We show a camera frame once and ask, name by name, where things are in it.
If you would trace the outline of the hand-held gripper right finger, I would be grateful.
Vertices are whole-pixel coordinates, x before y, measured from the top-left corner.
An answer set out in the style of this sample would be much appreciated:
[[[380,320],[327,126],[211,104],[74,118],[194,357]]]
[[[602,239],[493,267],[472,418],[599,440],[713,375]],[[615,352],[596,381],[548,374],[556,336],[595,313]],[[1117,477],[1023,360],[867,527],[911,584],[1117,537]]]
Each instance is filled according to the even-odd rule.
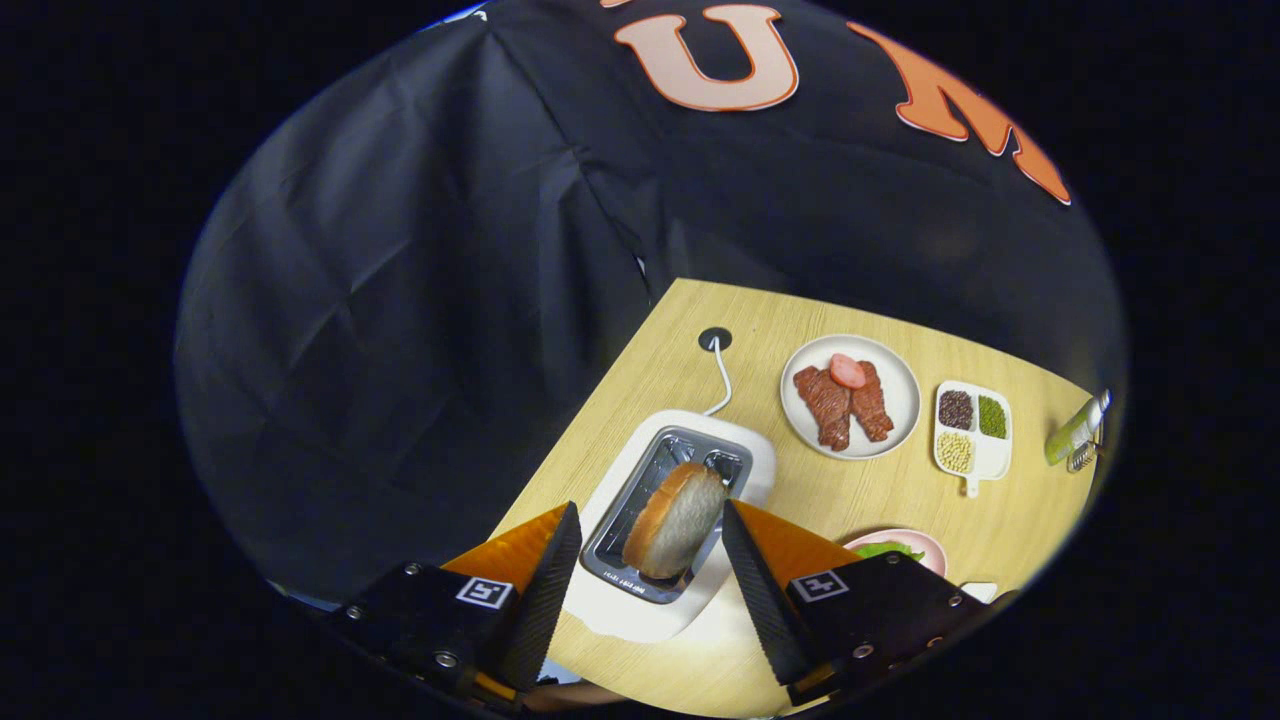
[[[864,559],[736,498],[722,543],[760,647],[792,706],[845,703],[905,675],[1015,598],[984,602],[900,551]]]

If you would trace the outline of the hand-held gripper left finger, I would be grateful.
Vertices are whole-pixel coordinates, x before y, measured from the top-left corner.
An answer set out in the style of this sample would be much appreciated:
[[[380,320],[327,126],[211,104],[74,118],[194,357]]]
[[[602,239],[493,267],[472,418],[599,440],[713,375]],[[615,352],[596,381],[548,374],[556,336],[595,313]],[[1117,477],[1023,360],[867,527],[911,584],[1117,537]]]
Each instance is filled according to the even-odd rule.
[[[402,562],[335,610],[335,637],[376,666],[480,711],[520,711],[582,548],[575,502],[442,565]]]

